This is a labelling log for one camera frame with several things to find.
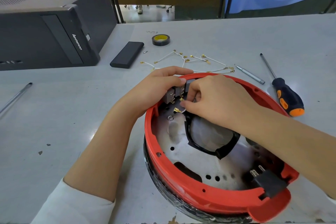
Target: screwdriver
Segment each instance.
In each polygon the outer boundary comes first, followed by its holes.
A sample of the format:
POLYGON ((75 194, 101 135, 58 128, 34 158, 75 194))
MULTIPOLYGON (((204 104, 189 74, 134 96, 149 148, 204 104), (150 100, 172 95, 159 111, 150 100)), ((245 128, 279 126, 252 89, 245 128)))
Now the screwdriver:
POLYGON ((292 117, 303 115, 305 113, 305 108, 303 106, 303 102, 300 96, 285 83, 283 78, 276 77, 275 73, 271 69, 269 63, 262 53, 260 53, 260 57, 263 59, 274 77, 272 85, 274 86, 276 93, 278 94, 278 99, 282 108, 284 108, 284 110, 292 117))

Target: shoe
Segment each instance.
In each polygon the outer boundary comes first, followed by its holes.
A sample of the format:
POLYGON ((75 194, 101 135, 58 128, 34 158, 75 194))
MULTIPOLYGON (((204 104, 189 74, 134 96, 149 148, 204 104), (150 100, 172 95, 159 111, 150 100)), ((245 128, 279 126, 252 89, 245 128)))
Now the shoe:
POLYGON ((142 14, 142 5, 138 5, 138 14, 142 14))

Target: hand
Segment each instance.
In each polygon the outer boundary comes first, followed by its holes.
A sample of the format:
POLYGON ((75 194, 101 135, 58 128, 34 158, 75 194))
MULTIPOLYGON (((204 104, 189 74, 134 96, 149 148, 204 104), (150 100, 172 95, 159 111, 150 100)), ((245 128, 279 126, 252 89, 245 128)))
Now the hand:
POLYGON ((260 108, 243 86, 223 75, 210 75, 192 82, 187 100, 180 105, 188 112, 238 133, 243 122, 260 108))
POLYGON ((175 74, 192 74, 194 71, 182 67, 165 67, 150 73, 137 86, 130 90, 122 99, 130 103, 130 108, 142 116, 149 107, 152 107, 173 86, 183 86, 186 79, 174 76, 175 74))

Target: table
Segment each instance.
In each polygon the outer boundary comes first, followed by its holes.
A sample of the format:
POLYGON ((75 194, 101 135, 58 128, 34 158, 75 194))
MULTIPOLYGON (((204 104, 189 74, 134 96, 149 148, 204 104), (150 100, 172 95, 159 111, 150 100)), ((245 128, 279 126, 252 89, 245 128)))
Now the table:
MULTIPOLYGON (((76 161, 110 107, 150 73, 140 64, 173 49, 184 55, 238 64, 266 83, 246 80, 276 97, 272 77, 259 56, 283 77, 305 104, 301 122, 336 136, 336 15, 305 15, 117 25, 94 67, 0 72, 0 106, 28 82, 33 86, 0 116, 0 223, 29 223, 48 195, 76 161), (170 35, 164 47, 152 45, 157 33, 170 35), (131 69, 109 63, 128 41, 145 43, 131 69)), ((178 56, 157 65, 182 65, 178 56)), ((186 64, 194 70, 219 64, 186 64)), ((170 205, 152 183, 142 144, 144 116, 135 124, 119 179, 111 223, 196 223, 170 205)), ((289 186, 292 201, 273 223, 336 221, 336 205, 304 177, 289 186)))

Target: lenovo logo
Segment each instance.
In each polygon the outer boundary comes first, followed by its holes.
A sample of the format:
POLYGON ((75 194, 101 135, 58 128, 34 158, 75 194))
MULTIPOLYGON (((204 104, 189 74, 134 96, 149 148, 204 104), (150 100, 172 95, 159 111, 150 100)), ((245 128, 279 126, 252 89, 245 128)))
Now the lenovo logo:
POLYGON ((81 47, 81 45, 79 44, 79 42, 78 42, 78 40, 77 40, 77 38, 76 38, 76 35, 72 34, 72 36, 73 36, 73 38, 75 39, 75 41, 76 41, 76 43, 77 43, 79 49, 82 50, 82 47, 81 47))

